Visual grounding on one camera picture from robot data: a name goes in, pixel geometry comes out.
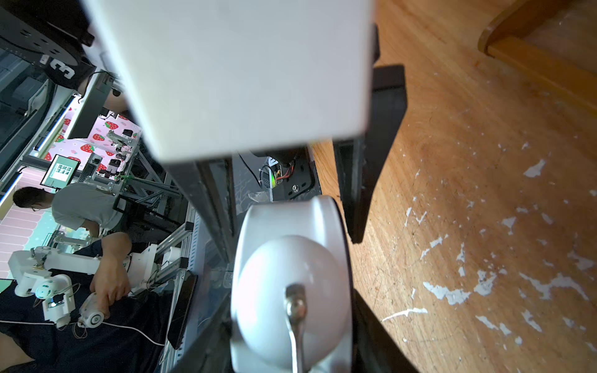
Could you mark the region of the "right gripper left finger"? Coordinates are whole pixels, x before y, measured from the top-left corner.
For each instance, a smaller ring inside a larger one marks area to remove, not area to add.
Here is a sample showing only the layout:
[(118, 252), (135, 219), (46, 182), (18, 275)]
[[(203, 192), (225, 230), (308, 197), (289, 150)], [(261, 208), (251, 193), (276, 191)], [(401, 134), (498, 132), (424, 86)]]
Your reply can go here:
[(231, 295), (228, 294), (171, 372), (233, 372), (230, 351), (233, 323), (230, 308)]

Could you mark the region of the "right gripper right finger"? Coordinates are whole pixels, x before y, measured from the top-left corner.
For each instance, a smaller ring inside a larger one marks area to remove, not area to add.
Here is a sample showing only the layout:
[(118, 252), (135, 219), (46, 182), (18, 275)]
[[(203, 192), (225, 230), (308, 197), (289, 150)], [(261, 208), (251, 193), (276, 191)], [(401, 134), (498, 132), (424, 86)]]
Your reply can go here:
[(352, 372), (411, 372), (418, 369), (398, 348), (393, 338), (365, 302), (353, 291)]

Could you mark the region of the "white twin-bell clock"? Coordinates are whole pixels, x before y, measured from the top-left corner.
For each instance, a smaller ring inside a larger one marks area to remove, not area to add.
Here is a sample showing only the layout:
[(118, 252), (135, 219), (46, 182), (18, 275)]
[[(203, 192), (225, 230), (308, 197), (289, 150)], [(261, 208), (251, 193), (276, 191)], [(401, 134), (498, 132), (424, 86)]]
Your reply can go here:
[(345, 228), (332, 197), (254, 205), (233, 271), (233, 370), (351, 371), (352, 292)]

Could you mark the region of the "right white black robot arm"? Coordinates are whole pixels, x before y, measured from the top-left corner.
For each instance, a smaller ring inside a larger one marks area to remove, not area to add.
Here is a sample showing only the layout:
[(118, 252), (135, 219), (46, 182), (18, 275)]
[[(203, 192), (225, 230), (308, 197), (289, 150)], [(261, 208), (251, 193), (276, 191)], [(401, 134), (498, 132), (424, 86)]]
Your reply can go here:
[[(233, 284), (176, 372), (412, 372), (353, 284), (374, 190), (407, 111), (376, 67), (371, 1), (85, 1), (153, 157)], [(254, 205), (231, 157), (331, 140), (340, 197)]]

